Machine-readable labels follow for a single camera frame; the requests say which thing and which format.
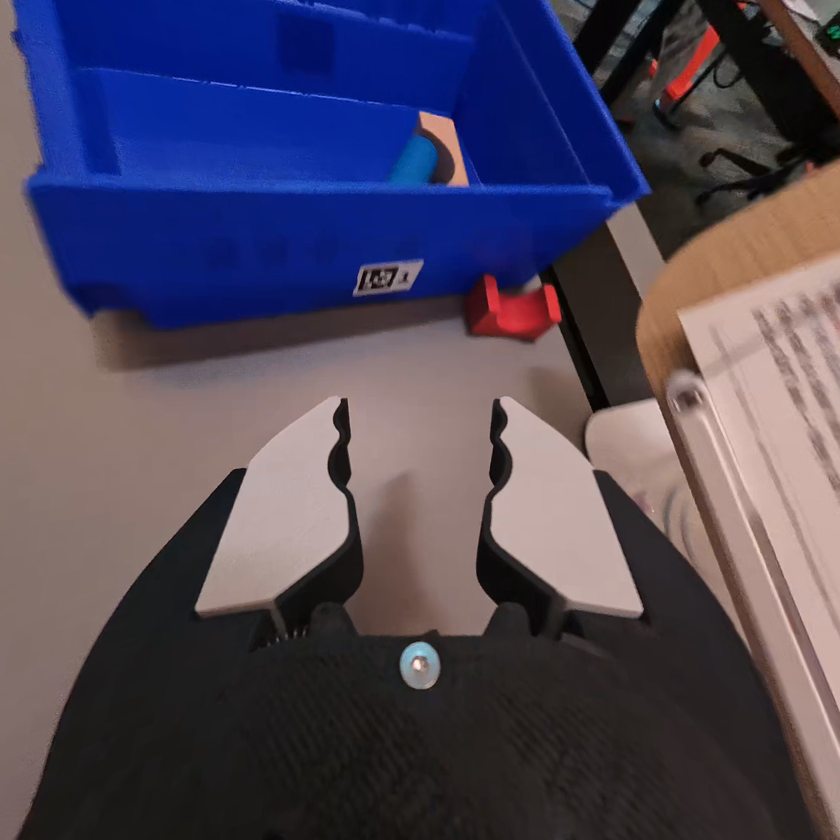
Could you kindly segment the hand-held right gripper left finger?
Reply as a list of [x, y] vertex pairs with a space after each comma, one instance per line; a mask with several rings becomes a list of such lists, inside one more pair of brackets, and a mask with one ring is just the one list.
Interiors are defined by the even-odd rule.
[[197, 597], [201, 617], [266, 611], [309, 621], [346, 603], [364, 572], [349, 490], [348, 401], [336, 395], [281, 430], [250, 460]]

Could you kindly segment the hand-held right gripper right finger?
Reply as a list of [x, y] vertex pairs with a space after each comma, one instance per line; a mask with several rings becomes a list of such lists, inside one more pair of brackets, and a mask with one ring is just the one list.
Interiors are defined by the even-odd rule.
[[591, 463], [509, 396], [493, 402], [491, 489], [476, 576], [497, 605], [520, 607], [530, 634], [562, 634], [567, 616], [637, 620], [644, 605]]

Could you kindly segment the blue plastic bin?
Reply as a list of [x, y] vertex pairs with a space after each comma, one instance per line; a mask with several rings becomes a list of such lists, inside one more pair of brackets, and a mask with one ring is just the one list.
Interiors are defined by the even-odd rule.
[[[14, 2], [29, 205], [89, 317], [161, 329], [525, 284], [649, 194], [547, 2]], [[418, 113], [468, 186], [387, 178]]]

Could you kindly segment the blue cylinder block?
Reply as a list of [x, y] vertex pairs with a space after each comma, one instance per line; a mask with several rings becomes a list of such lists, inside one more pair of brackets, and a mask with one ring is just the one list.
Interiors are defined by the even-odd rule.
[[438, 151], [427, 136], [415, 134], [406, 143], [387, 181], [396, 185], [426, 185], [438, 166]]

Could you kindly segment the red arch block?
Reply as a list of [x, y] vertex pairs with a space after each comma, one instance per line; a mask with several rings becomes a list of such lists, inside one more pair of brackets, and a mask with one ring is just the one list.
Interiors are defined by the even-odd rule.
[[467, 295], [464, 313], [469, 334], [522, 342], [535, 342], [562, 322], [560, 300], [552, 285], [507, 294], [490, 274], [483, 275]]

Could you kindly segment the wooden instruction sheet stand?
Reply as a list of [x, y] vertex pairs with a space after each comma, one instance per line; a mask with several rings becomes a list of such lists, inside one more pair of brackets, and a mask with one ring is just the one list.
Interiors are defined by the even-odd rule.
[[838, 164], [682, 248], [636, 340], [654, 397], [596, 413], [589, 455], [710, 591], [700, 711], [779, 820], [838, 838]]

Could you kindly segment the orange traffic cone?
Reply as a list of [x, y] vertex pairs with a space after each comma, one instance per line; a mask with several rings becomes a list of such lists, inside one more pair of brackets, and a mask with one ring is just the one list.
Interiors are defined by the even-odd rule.
[[704, 35], [684, 69], [667, 86], [656, 101], [661, 109], [671, 110], [679, 100], [689, 94], [692, 85], [699, 78], [701, 69], [706, 65], [719, 43], [719, 36], [716, 30], [711, 26], [707, 26]]

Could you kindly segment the wooden top desk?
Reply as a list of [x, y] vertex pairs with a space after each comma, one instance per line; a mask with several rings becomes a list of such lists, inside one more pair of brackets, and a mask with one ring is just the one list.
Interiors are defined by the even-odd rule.
[[656, 59], [648, 92], [651, 109], [669, 125], [669, 113], [685, 97], [666, 88], [685, 70], [710, 27], [718, 37], [721, 58], [730, 59], [786, 142], [773, 169], [738, 157], [727, 149], [705, 153], [707, 167], [726, 158], [752, 176], [789, 173], [800, 165], [825, 165], [838, 158], [838, 53], [825, 52], [820, 39], [795, 21], [785, 2], [652, 2], [653, 9], [601, 85], [602, 98], [614, 111], [625, 109]]

